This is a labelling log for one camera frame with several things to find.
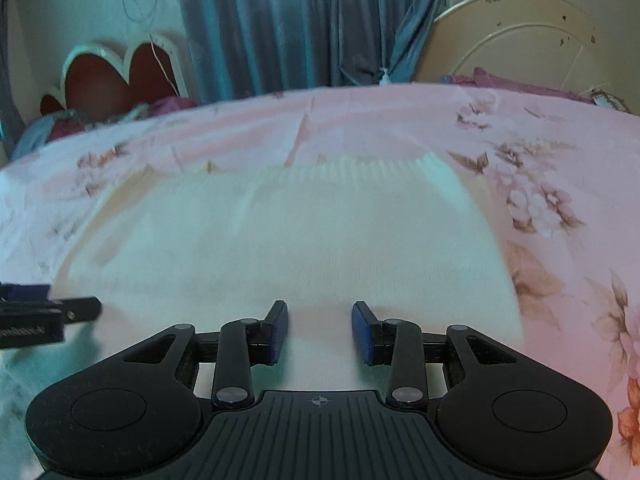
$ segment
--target bed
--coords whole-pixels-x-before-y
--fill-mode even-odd
[[[639,131],[637,117],[582,102],[434,84],[278,93],[115,124],[49,143],[0,172],[0,277],[51,283],[108,189],[149,166],[243,172],[435,153],[461,178],[490,184],[526,353],[609,405],[615,429],[598,471],[640,478]],[[20,399],[4,396],[5,413],[19,418],[29,394],[148,335],[111,312],[95,324],[99,344],[76,331],[62,346],[5,354],[3,387],[23,388]],[[12,478],[34,478],[18,433]]]

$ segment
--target crosshair marking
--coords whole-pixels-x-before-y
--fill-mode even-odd
[[[313,399],[311,399],[310,402],[314,403],[316,406],[322,407],[326,403],[331,402],[331,401],[329,399],[327,399],[326,397],[323,397],[322,395],[318,395],[317,397],[314,397]]]

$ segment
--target black ribbed plate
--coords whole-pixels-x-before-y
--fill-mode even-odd
[[[42,480],[67,477],[46,473]],[[265,392],[213,417],[185,455],[139,480],[488,480],[451,454],[425,417],[375,392]],[[575,477],[596,479],[588,471]]]

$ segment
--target hanging cable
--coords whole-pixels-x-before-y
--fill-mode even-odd
[[[149,12],[146,14],[142,10],[142,7],[140,6],[137,0],[131,0],[131,1],[133,2],[133,4],[136,6],[136,9],[140,13],[140,17],[135,18],[134,16],[132,16],[131,13],[129,12],[129,9],[127,8],[126,0],[122,0],[122,8],[124,10],[125,16],[130,22],[137,23],[138,25],[142,25],[145,28],[146,34],[148,35],[148,38],[149,38],[149,45],[151,46],[151,52],[153,53],[154,58],[156,58],[156,62],[158,63],[160,70],[162,70],[162,75],[164,75],[164,78],[166,79],[166,81],[169,83],[169,85],[171,85],[171,88],[174,91],[175,95],[179,96],[180,94],[178,93],[178,89],[175,87],[175,84],[171,81],[171,78],[169,78],[169,75],[166,72],[164,65],[162,65],[162,62],[160,61],[160,58],[156,53],[156,47],[154,45],[153,37],[151,35],[151,26],[153,25],[153,21],[156,18],[156,12],[158,12],[158,5],[160,0],[154,0],[151,10],[149,10]]]

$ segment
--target black circular pad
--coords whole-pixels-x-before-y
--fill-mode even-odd
[[[440,402],[436,424],[466,460],[525,478],[594,466],[612,431],[600,397],[531,360],[468,368]]]
[[[71,416],[80,426],[93,431],[114,431],[135,424],[145,414],[145,399],[127,390],[105,388],[80,397]]]
[[[43,466],[72,477],[122,478],[184,450],[200,428],[200,405],[157,366],[98,364],[38,394],[25,426]]]
[[[516,390],[494,400],[494,415],[505,426],[524,433],[544,433],[566,420],[562,400],[536,390]]]

